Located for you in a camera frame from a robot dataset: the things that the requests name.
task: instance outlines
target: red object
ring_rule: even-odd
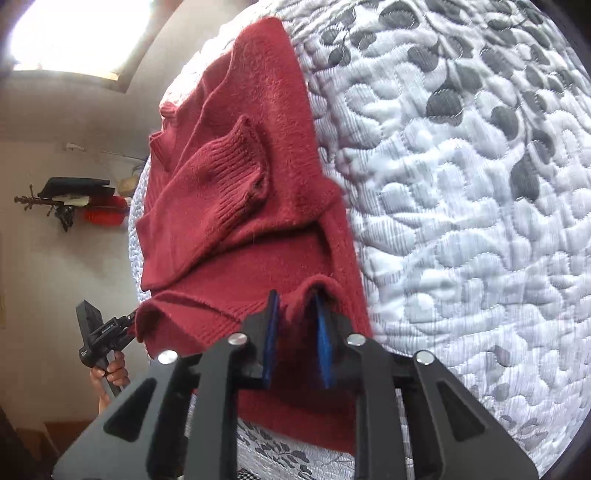
[[[123,197],[117,195],[92,197],[84,209],[84,220],[94,225],[119,226],[128,214],[129,206]]]
[[[371,335],[339,187],[322,175],[306,88],[279,20],[236,39],[151,138],[146,214],[137,223],[142,288],[136,328],[152,357],[200,352],[281,295],[269,392],[241,392],[239,415],[315,445],[353,452],[352,399],[306,385],[322,288]]]

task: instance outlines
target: bright light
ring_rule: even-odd
[[[150,20],[152,0],[36,0],[12,33],[18,70],[113,77]]]

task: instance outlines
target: bed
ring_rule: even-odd
[[[591,408],[591,83],[577,54],[526,0],[268,0],[222,26],[163,101],[182,103],[267,16],[291,38],[342,187],[376,340],[433,351],[543,475]],[[129,222],[140,301],[149,170]],[[238,461],[261,479],[354,469],[242,421]]]

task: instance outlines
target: metal screw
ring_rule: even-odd
[[[175,363],[178,359],[178,353],[174,350],[165,350],[160,355],[158,355],[158,362],[163,365],[170,365]]]
[[[435,355],[427,350],[421,350],[415,355],[417,362],[423,365],[431,365],[435,361]]]
[[[248,341],[248,337],[242,333],[233,333],[228,337],[228,343],[230,345],[244,345]]]
[[[362,346],[365,343],[365,337],[360,333],[351,333],[347,337],[347,343],[350,346]]]

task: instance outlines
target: blue gripper pad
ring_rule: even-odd
[[[276,291],[271,292],[269,295],[267,308],[270,309],[270,312],[267,334],[265,335],[262,371],[265,388],[269,388],[271,385],[271,375],[275,366],[275,346],[277,342],[277,326],[279,324],[279,294]]]
[[[318,363],[320,367],[320,378],[324,388],[332,386],[332,344],[328,336],[326,326],[326,308],[322,299],[316,294],[316,311],[318,312]]]

